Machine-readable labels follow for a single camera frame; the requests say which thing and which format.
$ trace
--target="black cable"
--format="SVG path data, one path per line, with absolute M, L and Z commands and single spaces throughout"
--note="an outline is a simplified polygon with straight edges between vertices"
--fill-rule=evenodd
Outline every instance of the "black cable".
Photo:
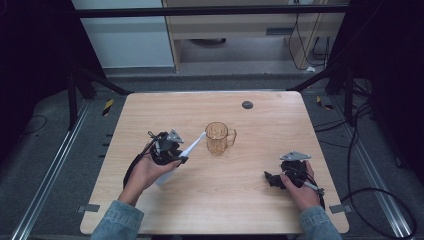
M 32 116 L 32 118 L 37 118 L 37 117 L 44 118 L 44 123 L 41 125 L 41 127 L 37 128 L 35 130 L 32 130 L 32 131 L 24 132 L 23 134 L 31 134 L 31 133 L 38 132 L 42 128 L 44 128 L 44 126 L 46 126 L 46 124 L 47 124 L 47 117 L 46 116 L 43 116 L 43 115 L 34 115 L 34 116 Z
M 353 119 L 354 120 L 353 121 L 354 132 L 353 132 L 353 136 L 352 136 L 352 140 L 351 140 L 351 143 L 350 143 L 350 146 L 349 146 L 348 156 L 347 156 L 347 188 L 348 188 L 348 195 L 346 197 L 342 198 L 341 202 L 345 201 L 346 199 L 349 199 L 350 200 L 350 203 L 351 203 L 351 206 L 354 209 L 354 211 L 356 212 L 356 214 L 358 215 L 358 217 L 361 218 L 361 220 L 364 221 L 364 223 L 366 225 L 368 225 L 371 229 L 373 229 L 374 231 L 376 231 L 380 235 L 385 236 L 385 237 L 388 237 L 388 238 L 391 238 L 391 239 L 409 239 L 409 238 L 413 237 L 416 234 L 416 232 L 417 232 L 417 223 L 416 223 L 416 220 L 415 220 L 414 216 L 412 215 L 411 211 L 408 209 L 408 207 L 398 197 L 396 197 L 392 193 L 389 193 L 389 192 L 387 192 L 385 190 L 378 189 L 378 188 L 363 188 L 363 189 L 359 189 L 359 190 L 356 190 L 356 191 L 352 192 L 351 181 L 350 181 L 350 165 L 351 165 L 352 148 L 353 148 L 353 145 L 354 145 L 353 143 L 354 143 L 355 136 L 356 136 L 356 134 L 358 132 L 358 124 L 357 124 L 358 123 L 358 119 L 359 119 L 358 116 L 359 116 L 359 114 L 355 114 L 355 118 Z M 358 208 L 356 207 L 355 202 L 353 200 L 353 196 L 354 195 L 356 195 L 358 193 L 361 193 L 361 192 L 365 192 L 365 191 L 378 191 L 378 192 L 382 192 L 382 193 L 388 194 L 388 195 L 392 196 L 398 203 L 400 203 L 400 205 L 402 205 L 402 207 L 404 207 L 404 209 L 407 211 L 407 213 L 409 214 L 410 219 L 412 221 L 413 228 L 412 228 L 411 234 L 409 234 L 408 236 L 405 236 L 405 237 L 392 236 L 392 235 L 389 235 L 389 234 L 387 234 L 387 233 L 379 230 L 377 227 L 375 227 L 369 221 L 367 221 L 365 219 L 365 217 L 363 217 L 362 214 L 358 211 Z
M 295 23 L 294 23 L 294 27 L 293 27 L 293 31 L 292 31 L 292 33 L 290 34 L 290 37 L 289 37 L 289 52 L 290 52 L 290 55 L 291 55 L 291 57 L 292 57 L 292 59 L 293 59 L 293 62 L 294 62 L 294 65 L 295 65 L 295 67 L 298 69 L 298 70 L 306 70 L 307 68 L 300 68 L 299 66 L 297 66 L 297 64 L 296 64 L 296 61 L 295 61 L 295 59 L 294 59 L 294 56 L 293 56 L 293 53 L 292 53 L 292 51 L 291 51 L 291 38 L 292 38 L 292 36 L 293 36 L 293 34 L 294 34 L 294 32 L 295 32 L 295 30 L 297 30 L 297 34 L 298 34 L 298 37 L 299 37 L 299 42 L 300 42 L 300 45 L 302 46 L 302 50 L 303 50 L 303 56 L 304 56 L 304 58 L 306 59 L 306 61 L 311 65 L 311 67 L 318 67 L 318 66 L 322 66 L 322 65 L 324 65 L 324 64 L 313 64 L 313 63 L 311 63 L 309 60 L 308 60 L 308 57 L 306 56 L 306 50 L 305 50 L 305 46 L 303 45 L 303 41 L 302 41 L 302 38 L 301 38 L 301 36 L 300 36 L 300 31 L 299 31 L 299 13 L 296 13 L 296 21 L 295 21 Z
M 331 145 L 331 146 L 335 146 L 335 147 L 339 147 L 339 148 L 349 148 L 349 146 L 342 146 L 342 145 L 338 145 L 338 144 L 334 144 L 334 143 L 322 141 L 322 140 L 319 140 L 319 139 L 318 139 L 318 142 L 325 143 L 325 144 L 328 144 L 328 145 Z

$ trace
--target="wooden table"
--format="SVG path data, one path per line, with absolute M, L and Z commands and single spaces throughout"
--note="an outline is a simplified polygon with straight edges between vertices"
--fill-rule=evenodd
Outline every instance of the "wooden table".
M 253 108 L 244 109 L 244 101 Z M 291 150 L 312 156 L 327 212 L 336 228 L 347 232 L 345 214 L 328 210 L 340 201 L 302 96 L 277 91 L 129 95 L 90 199 L 100 209 L 85 213 L 81 231 L 92 233 L 117 199 L 129 164 L 150 141 L 148 131 L 175 129 L 185 140 L 184 150 L 214 121 L 237 130 L 234 146 L 214 156 L 202 140 L 165 184 L 147 189 L 137 203 L 145 213 L 139 233 L 300 233 L 292 198 L 264 177 L 264 171 L 279 174 L 279 157 Z

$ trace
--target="floor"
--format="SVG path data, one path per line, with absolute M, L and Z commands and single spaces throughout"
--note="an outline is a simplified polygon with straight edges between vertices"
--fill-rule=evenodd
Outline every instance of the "floor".
M 309 59 L 321 64 L 320 58 L 325 41 L 320 41 L 315 55 Z M 291 61 L 285 41 L 282 38 L 269 39 L 227 39 L 223 44 L 211 41 L 186 41 L 181 56 L 182 64 L 178 72 L 146 74 L 143 78 L 111 78 L 115 84 L 134 91 L 198 91 L 198 90 L 284 90 L 305 81 L 315 72 L 298 70 Z M 367 81 L 358 81 L 363 86 Z M 326 80 L 305 89 L 302 96 L 317 129 L 331 126 L 331 122 L 343 119 L 343 92 L 327 96 L 324 92 Z M 19 144 L 9 156 L 13 164 L 8 171 L 1 173 L 0 182 L 0 239 L 9 239 L 17 229 L 33 200 L 41 203 L 32 210 L 35 222 L 28 224 L 30 239 L 87 239 L 79 231 L 82 214 L 77 211 L 89 200 L 92 187 L 107 152 L 110 134 L 113 133 L 119 118 L 125 96 L 111 92 L 94 84 L 98 95 L 94 101 L 83 100 L 79 96 L 79 108 L 88 104 L 86 120 L 81 131 L 72 141 L 72 148 L 64 152 L 64 161 L 54 165 L 57 172 L 52 174 L 52 182 L 46 183 L 46 173 L 51 173 L 52 163 L 61 150 L 63 139 L 67 138 L 68 113 L 66 92 L 58 93 L 41 101 L 36 116 L 28 124 Z M 316 102 L 316 97 L 329 103 L 329 110 Z M 107 117 L 101 116 L 106 101 L 114 99 L 114 105 Z M 361 106 L 366 99 L 355 97 L 355 105 Z M 331 131 L 317 131 L 317 137 L 326 157 L 327 164 L 340 197 L 345 196 L 346 169 L 352 171 L 353 189 L 361 187 L 383 187 L 390 189 L 404 200 L 411 209 L 418 226 L 424 226 L 421 211 L 424 189 L 417 183 L 415 175 L 408 169 L 399 169 L 394 162 L 393 152 L 384 139 L 372 114 L 364 115 L 359 121 L 360 138 L 346 161 L 347 146 L 354 129 L 341 125 Z M 49 186 L 45 195 L 38 191 L 42 185 Z M 384 233 L 393 235 L 396 227 L 411 228 L 412 221 L 403 208 L 399 209 L 387 196 L 374 192 L 366 193 L 355 200 L 361 213 Z M 351 230 L 345 239 L 387 239 L 370 229 L 356 215 L 348 215 Z M 418 228 L 415 239 L 424 239 L 424 232 Z

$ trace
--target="metal rail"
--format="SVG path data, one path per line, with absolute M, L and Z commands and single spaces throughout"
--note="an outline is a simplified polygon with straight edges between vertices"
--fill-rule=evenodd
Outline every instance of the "metal rail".
M 194 16 L 194 15 L 238 15 L 238 14 L 294 14 L 294 13 L 344 13 L 360 10 L 349 4 L 329 5 L 267 5 L 267 6 L 210 6 L 210 7 L 166 7 L 131 9 L 87 9 L 75 11 L 48 11 L 50 16 L 72 16 L 79 18 Z
M 91 101 L 84 100 L 83 106 L 81 107 L 81 110 L 80 110 L 80 114 L 79 114 L 80 117 L 78 121 L 76 122 L 74 128 L 69 130 L 68 133 L 66 134 L 65 139 L 63 140 L 62 145 L 60 146 L 58 152 L 56 153 L 56 156 L 52 164 L 50 165 L 49 170 L 44 176 L 43 182 L 41 183 L 30 206 L 28 207 L 24 216 L 19 222 L 19 225 L 16 227 L 15 231 L 13 232 L 11 239 L 24 240 L 28 238 L 32 230 L 32 227 L 34 226 L 35 221 L 37 220 L 37 217 L 40 214 L 41 209 L 43 208 L 44 203 L 46 202 L 47 197 L 50 194 L 50 191 L 57 179 L 57 176 L 60 173 L 60 169 L 62 168 L 68 156 L 68 153 L 71 150 L 72 144 L 74 143 L 78 135 L 78 132 L 81 129 L 81 126 L 87 115 L 87 111 L 90 106 L 90 103 Z

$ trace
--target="denim jacket sleeve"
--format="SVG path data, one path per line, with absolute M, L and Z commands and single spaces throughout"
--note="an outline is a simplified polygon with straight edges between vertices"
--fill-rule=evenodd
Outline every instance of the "denim jacket sleeve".
M 126 203 L 115 200 L 106 211 L 90 239 L 136 239 L 143 212 Z
M 321 206 L 303 210 L 300 213 L 300 225 L 307 240 L 342 239 Z

